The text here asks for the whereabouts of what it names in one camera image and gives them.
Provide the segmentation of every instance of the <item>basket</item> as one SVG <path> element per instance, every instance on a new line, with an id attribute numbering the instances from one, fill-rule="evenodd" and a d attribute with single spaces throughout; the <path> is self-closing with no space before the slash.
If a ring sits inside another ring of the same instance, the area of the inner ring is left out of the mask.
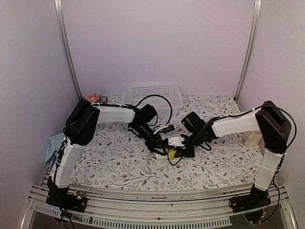
<path id="1" fill-rule="evenodd" d="M 173 117 L 175 117 L 180 108 L 183 107 L 183 101 L 180 90 L 175 84 L 150 84 L 150 85 L 137 85 L 137 86 L 126 86 L 124 87 L 122 94 L 122 104 L 137 105 L 137 103 L 144 97 L 158 94 L 167 98 L 173 108 Z M 150 97 L 145 99 L 139 108 L 145 104 L 152 105 L 159 118 L 168 118 L 171 113 L 171 109 L 168 103 L 160 97 Z"/>

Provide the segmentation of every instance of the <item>purple-tinted wall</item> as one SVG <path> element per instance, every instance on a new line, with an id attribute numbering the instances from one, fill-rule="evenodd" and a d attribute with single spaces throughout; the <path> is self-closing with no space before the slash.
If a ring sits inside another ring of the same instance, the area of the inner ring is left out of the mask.
<path id="1" fill-rule="evenodd" d="M 305 228 L 305 2 L 263 1 L 250 68 L 240 100 L 245 110 L 272 100 L 296 120 L 298 136 L 279 175 L 299 228 Z"/>
<path id="2" fill-rule="evenodd" d="M 16 229 L 50 136 L 76 105 L 53 1 L 0 1 L 0 228 Z"/>
<path id="3" fill-rule="evenodd" d="M 253 0 L 63 1 L 82 92 L 175 83 L 183 94 L 233 95 L 253 8 Z"/>

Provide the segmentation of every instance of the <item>floral pattern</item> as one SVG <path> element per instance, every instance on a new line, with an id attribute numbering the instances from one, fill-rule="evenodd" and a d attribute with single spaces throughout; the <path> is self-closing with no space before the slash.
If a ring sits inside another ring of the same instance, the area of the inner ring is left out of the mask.
<path id="1" fill-rule="evenodd" d="M 120 104 L 118 96 L 108 98 Z M 189 134 L 181 119 L 191 111 L 201 118 L 239 112 L 232 97 L 183 95 L 183 108 L 171 121 L 175 130 L 164 135 Z M 212 151 L 195 150 L 195 158 L 184 158 L 172 166 L 156 160 L 142 139 L 127 130 L 127 124 L 104 123 L 76 162 L 71 183 L 98 188 L 136 191 L 177 191 L 230 187 L 253 183 L 263 156 L 258 146 L 245 146 L 242 134 L 211 142 Z"/>

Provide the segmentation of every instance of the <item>towel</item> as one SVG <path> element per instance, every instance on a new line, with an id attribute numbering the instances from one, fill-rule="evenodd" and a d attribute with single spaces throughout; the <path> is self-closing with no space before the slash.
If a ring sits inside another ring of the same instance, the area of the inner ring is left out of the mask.
<path id="1" fill-rule="evenodd" d="M 55 159 L 58 157 L 58 150 L 65 139 L 63 133 L 54 135 L 50 138 L 50 143 L 47 148 L 46 156 L 44 158 L 44 165 L 50 167 L 53 165 Z"/>

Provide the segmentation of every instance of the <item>white mug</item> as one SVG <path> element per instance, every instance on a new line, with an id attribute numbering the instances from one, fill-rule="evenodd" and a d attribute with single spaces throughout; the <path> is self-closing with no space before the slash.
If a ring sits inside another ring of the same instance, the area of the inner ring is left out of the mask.
<path id="1" fill-rule="evenodd" d="M 256 146 L 262 138 L 260 131 L 251 131 L 244 133 L 244 144 L 250 146 Z"/>

